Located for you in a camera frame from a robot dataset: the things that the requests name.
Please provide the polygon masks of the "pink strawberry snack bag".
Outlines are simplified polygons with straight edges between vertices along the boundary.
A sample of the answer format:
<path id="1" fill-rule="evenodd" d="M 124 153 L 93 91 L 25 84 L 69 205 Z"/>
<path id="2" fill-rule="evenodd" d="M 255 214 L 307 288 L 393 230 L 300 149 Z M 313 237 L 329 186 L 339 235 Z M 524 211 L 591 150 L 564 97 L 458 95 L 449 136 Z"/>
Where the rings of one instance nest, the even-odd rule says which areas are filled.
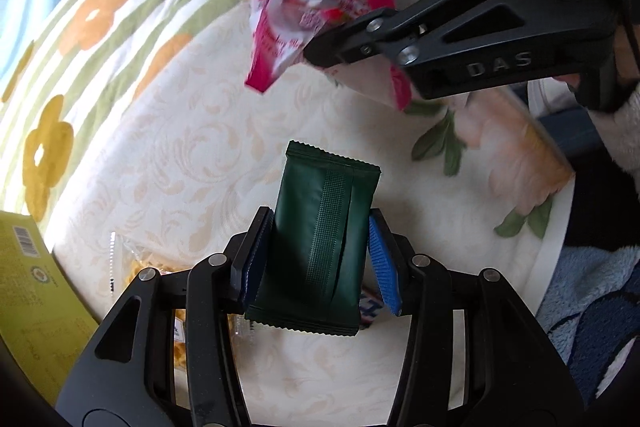
<path id="1" fill-rule="evenodd" d="M 266 92 L 289 67 L 309 62 L 303 49 L 312 38 L 394 5 L 395 0 L 250 0 L 252 64 L 245 84 Z M 408 77 L 385 57 L 319 69 L 335 83 L 394 109 L 404 110 L 411 102 Z"/>

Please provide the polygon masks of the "dark green snack packet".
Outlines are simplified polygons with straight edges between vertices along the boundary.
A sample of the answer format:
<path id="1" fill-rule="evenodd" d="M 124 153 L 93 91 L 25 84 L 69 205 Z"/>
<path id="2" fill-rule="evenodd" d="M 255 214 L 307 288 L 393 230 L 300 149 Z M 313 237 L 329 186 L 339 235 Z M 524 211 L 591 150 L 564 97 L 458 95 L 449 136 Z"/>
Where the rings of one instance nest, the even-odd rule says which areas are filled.
<path id="1" fill-rule="evenodd" d="M 245 317 L 278 329 L 356 335 L 381 169 L 296 141 L 285 156 L 265 272 Z"/>

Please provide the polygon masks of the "blue fleece blanket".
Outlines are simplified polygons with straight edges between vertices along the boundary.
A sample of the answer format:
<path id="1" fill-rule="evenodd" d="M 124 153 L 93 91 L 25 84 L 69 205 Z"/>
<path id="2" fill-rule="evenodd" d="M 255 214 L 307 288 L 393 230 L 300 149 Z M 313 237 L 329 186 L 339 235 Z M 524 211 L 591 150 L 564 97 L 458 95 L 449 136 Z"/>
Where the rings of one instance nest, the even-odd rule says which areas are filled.
<path id="1" fill-rule="evenodd" d="M 639 248 L 564 248 L 537 320 L 593 403 L 639 346 Z"/>

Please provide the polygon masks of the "clear yellow waffle packet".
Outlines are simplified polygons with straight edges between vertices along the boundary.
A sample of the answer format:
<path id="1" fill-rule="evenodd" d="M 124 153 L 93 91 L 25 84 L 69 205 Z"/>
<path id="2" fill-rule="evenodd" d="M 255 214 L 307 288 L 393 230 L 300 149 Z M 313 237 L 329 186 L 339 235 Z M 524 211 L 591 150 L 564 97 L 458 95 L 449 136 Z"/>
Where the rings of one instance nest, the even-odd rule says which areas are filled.
<path id="1" fill-rule="evenodd" d="M 174 369 L 193 369 L 195 384 L 240 389 L 242 350 L 253 346 L 250 321 L 233 312 L 229 267 L 222 258 L 182 265 L 161 255 L 142 256 L 131 239 L 111 234 L 110 269 L 117 300 L 84 358 L 108 377 L 134 379 L 134 387 L 167 398 Z"/>

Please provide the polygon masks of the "yellow-green cardboard box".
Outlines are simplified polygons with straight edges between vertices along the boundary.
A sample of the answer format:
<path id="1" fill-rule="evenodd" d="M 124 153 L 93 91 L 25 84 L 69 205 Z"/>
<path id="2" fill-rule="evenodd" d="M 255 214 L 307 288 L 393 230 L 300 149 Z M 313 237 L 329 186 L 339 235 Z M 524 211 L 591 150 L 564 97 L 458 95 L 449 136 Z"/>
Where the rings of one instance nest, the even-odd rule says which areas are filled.
<path id="1" fill-rule="evenodd" d="M 53 405 L 98 323 L 47 250 L 32 217 L 1 213 L 1 338 Z"/>

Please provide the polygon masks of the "white fleece sleeve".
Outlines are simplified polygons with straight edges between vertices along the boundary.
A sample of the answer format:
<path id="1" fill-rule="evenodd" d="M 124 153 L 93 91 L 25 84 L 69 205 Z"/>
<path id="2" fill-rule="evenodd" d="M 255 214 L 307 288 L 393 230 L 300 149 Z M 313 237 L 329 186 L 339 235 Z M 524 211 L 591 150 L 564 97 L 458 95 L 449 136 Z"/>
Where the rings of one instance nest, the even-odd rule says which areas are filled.
<path id="1" fill-rule="evenodd" d="M 636 88 L 614 114 L 588 112 L 600 138 L 617 166 L 634 179 L 640 192 L 640 96 Z"/>

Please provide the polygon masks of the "brown white candy bar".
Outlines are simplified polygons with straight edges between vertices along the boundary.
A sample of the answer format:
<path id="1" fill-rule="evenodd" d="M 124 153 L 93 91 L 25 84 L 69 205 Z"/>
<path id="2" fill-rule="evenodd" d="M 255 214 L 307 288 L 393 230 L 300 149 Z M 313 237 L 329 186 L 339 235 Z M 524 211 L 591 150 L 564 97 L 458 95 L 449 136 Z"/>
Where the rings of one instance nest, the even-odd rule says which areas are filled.
<path id="1" fill-rule="evenodd" d="M 368 329 L 383 309 L 382 298 L 369 288 L 363 287 L 359 297 L 360 329 Z"/>

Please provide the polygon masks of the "floral striped quilt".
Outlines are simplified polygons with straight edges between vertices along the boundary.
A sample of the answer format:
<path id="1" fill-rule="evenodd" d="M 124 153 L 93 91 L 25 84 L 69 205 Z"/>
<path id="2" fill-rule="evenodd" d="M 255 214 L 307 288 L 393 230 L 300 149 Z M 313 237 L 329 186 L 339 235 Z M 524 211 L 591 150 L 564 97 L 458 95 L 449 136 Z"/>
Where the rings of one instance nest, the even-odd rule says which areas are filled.
<path id="1" fill-rule="evenodd" d="M 1 207 L 45 225 L 104 124 L 243 0 L 61 0 L 1 80 Z"/>

